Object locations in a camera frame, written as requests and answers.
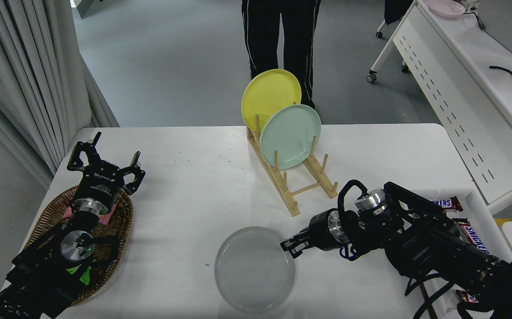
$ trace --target snickers bar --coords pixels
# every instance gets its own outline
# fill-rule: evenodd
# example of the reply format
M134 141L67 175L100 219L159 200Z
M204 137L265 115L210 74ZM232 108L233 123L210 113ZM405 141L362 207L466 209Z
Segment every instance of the snickers bar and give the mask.
M465 303L478 303L478 300L475 297L469 295L469 293L464 290L457 289L455 293Z
M444 210L456 210L458 212L463 211L463 206L461 206L461 202L459 202L459 198L456 196L453 196L450 199L432 200L432 202L434 204L438 204Z
M490 254L489 250L485 246L485 243L483 243L481 238L478 237L477 232L466 218L451 218L451 220L459 228L461 238L463 240L474 244L478 249L487 254Z

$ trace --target black pants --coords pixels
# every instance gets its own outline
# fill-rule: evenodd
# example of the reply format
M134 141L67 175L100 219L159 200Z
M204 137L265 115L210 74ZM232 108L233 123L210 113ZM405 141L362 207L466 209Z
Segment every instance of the black pants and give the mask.
M244 41L252 78L277 69L280 15L284 25L284 68L301 85L301 103L314 107L313 34L320 0L242 0Z

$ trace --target wicker basket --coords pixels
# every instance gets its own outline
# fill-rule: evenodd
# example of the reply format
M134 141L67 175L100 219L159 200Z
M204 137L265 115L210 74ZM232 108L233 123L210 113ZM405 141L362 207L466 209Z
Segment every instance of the wicker basket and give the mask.
M47 232L51 227L55 226L57 222L66 224L68 219L63 220L63 214L69 206L69 202L73 198L77 187L78 186L71 187L63 193L59 194L59 196L53 199L49 205L45 207L45 210L43 210L39 220L37 221L37 224L35 224L33 232L31 232L25 247L33 244L35 239L39 238L39 236ZM96 226L92 231L93 237L102 237L108 235L118 236L120 239L120 250L118 251L118 256L116 260L111 262L107 267L91 269L90 284L86 286L83 293L71 304L71 306L84 301L96 293L112 276L114 270L116 270L116 266L118 266L118 262L120 262L120 258L122 257L122 252L124 250L124 246L126 245L126 239L128 238L128 233L130 232L130 226L132 226L133 216L134 208L132 206L132 201L130 200L128 194L126 194L123 190L120 190L118 198L116 198L116 210L114 211L114 214L112 214L108 225L106 226L98 223L98 226ZM96 245L93 254L97 260L104 260L110 255L110 246Z

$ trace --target yellow plate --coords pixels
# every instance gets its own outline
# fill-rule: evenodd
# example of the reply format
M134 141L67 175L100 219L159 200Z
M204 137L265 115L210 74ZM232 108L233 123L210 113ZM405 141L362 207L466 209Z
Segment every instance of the yellow plate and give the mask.
M256 131L256 114L260 115L260 131L268 119L280 109L301 103L301 87L292 73L274 69L256 76L242 95L242 117Z

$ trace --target white curtain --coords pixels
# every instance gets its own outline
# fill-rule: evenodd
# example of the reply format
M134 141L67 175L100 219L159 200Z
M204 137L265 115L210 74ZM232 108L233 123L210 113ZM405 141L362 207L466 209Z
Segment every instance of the white curtain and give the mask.
M80 56L68 0L0 0L0 140L51 182L83 127L118 122Z

